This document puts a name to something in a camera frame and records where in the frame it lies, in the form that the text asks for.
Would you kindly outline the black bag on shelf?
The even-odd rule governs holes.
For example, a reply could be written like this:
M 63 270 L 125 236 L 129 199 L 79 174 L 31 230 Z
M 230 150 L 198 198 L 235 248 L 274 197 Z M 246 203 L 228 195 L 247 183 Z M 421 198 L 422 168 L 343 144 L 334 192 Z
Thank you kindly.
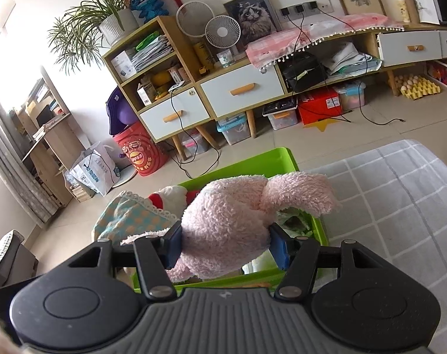
M 298 53 L 280 62 L 279 70 L 289 93 L 302 93 L 327 78 L 325 67 L 308 52 Z

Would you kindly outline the white paper bag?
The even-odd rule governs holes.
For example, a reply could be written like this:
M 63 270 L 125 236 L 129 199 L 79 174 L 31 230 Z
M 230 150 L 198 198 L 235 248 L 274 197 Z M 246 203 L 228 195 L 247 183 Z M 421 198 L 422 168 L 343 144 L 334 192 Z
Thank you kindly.
M 80 153 L 69 170 L 75 180 L 102 196 L 106 196 L 121 177 L 108 149 L 111 147 L 102 142 L 94 143 Z

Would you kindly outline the cat picture frame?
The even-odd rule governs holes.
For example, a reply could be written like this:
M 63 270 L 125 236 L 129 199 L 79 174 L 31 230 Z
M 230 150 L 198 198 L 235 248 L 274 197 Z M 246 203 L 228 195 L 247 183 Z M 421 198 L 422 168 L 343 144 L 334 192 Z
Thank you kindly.
M 223 4 L 240 28 L 240 41 L 246 48 L 251 42 L 282 30 L 270 0 L 231 0 Z

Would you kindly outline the wooden shelf cabinet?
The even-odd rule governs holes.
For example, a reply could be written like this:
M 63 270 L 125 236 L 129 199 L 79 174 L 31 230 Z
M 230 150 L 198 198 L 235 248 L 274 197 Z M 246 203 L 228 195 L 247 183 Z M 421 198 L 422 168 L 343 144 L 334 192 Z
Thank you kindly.
M 171 47 L 168 54 L 153 61 L 143 70 L 121 77 L 113 65 L 118 59 L 127 60 L 127 51 L 147 35 L 158 32 Z M 103 55 L 108 70 L 131 108 L 155 142 L 172 139 L 180 156 L 185 152 L 179 135 L 186 130 L 197 130 L 215 149 L 219 144 L 208 133 L 205 125 L 210 121 L 245 114 L 250 135 L 256 135 L 253 110 L 286 96 L 286 89 L 278 70 L 272 66 L 261 73 L 242 59 L 227 68 L 218 68 L 204 77 L 200 62 L 189 39 L 178 28 L 175 18 L 158 16 L 144 26 L 117 41 Z M 139 96 L 139 88 L 159 73 L 170 74 L 183 68 L 185 79 L 166 80 L 166 91 L 155 100 Z

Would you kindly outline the pink table runner cloth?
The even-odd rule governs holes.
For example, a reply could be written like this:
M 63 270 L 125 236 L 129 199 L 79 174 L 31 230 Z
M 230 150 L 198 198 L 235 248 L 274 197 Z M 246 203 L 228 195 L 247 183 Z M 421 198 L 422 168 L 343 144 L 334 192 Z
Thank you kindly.
M 250 63 L 262 73 L 270 65 L 325 41 L 372 31 L 405 31 L 403 24 L 375 13 L 351 14 L 341 18 L 328 15 L 320 22 L 302 24 L 251 42 L 246 48 Z

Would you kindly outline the santa hat plush toy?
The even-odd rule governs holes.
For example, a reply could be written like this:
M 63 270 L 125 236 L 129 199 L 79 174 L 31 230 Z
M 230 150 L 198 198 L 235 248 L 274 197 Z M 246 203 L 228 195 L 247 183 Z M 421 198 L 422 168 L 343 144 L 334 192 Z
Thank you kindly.
M 183 186 L 166 186 L 150 194 L 147 201 L 157 210 L 180 219 L 198 194 L 198 190 L 189 191 Z

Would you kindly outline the red printed bucket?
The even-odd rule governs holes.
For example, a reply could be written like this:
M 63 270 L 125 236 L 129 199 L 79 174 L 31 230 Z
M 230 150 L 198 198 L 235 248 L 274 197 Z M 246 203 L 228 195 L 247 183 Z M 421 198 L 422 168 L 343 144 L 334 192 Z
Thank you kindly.
M 168 160 L 165 151 L 152 140 L 140 121 L 112 138 L 142 177 L 155 173 Z

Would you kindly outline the potted green plant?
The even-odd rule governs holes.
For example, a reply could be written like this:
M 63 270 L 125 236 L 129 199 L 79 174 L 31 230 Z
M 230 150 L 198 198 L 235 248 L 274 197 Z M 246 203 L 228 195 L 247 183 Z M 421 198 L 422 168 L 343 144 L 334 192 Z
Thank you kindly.
M 125 8 L 126 0 L 82 0 L 56 18 L 48 30 L 48 42 L 60 70 L 70 74 L 83 65 L 100 64 L 103 33 L 99 25 L 107 18 L 115 18 L 123 28 L 119 11 Z

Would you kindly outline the grey checked tablecloth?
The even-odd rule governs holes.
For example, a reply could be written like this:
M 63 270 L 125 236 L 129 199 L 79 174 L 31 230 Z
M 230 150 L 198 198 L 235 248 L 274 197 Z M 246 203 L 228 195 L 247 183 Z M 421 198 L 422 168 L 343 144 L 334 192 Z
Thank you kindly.
M 431 290 L 441 319 L 430 343 L 447 353 L 447 166 L 402 140 L 315 169 L 342 207 L 322 217 L 330 245 L 357 240 Z

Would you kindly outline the clear storage box blue lid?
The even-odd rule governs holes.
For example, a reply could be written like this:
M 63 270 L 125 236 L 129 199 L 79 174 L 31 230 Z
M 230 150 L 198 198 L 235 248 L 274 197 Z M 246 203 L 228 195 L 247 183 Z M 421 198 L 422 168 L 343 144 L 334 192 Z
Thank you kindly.
M 245 113 L 218 120 L 216 129 L 219 133 L 222 133 L 229 145 L 234 145 L 250 137 L 250 129 Z

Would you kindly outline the wooden desk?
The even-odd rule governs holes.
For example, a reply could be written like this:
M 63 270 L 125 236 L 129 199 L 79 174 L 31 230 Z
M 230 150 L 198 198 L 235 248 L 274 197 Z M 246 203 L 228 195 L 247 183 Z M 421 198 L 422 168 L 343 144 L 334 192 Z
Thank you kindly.
M 35 179 L 57 205 L 69 205 L 74 190 L 63 174 L 85 148 L 75 131 L 77 122 L 43 67 L 27 99 L 13 109 L 13 120 L 30 142 L 22 162 L 33 168 Z

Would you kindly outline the green grey plush toy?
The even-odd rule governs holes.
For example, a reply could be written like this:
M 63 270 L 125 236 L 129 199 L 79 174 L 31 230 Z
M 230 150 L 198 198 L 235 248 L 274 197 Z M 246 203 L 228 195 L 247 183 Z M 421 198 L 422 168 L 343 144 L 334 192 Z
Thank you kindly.
M 301 209 L 288 208 L 277 212 L 278 225 L 290 237 L 313 237 L 312 217 Z

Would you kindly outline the red cardboard box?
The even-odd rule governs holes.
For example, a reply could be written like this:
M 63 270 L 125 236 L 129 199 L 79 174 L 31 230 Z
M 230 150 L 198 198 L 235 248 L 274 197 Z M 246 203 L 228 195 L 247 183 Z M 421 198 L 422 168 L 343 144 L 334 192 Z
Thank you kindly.
M 303 125 L 310 125 L 331 117 L 339 117 L 343 109 L 338 93 L 333 88 L 324 87 L 300 94 L 298 112 Z

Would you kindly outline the doll with checked dress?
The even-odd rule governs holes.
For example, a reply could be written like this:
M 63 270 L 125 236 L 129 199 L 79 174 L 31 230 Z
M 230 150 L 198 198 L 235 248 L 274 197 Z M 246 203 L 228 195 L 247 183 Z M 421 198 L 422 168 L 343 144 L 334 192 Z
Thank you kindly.
M 92 230 L 92 240 L 107 239 L 114 244 L 130 244 L 145 235 L 163 235 L 179 220 L 157 210 L 131 191 L 123 191 L 103 210 Z

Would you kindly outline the yellow egg tray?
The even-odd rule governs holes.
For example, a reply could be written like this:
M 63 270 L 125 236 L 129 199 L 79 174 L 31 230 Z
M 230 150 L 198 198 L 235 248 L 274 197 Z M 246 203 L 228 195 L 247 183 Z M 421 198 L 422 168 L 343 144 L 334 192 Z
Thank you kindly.
M 441 88 L 438 85 L 418 74 L 397 75 L 394 77 L 394 82 L 399 92 L 411 100 L 417 100 L 441 92 Z

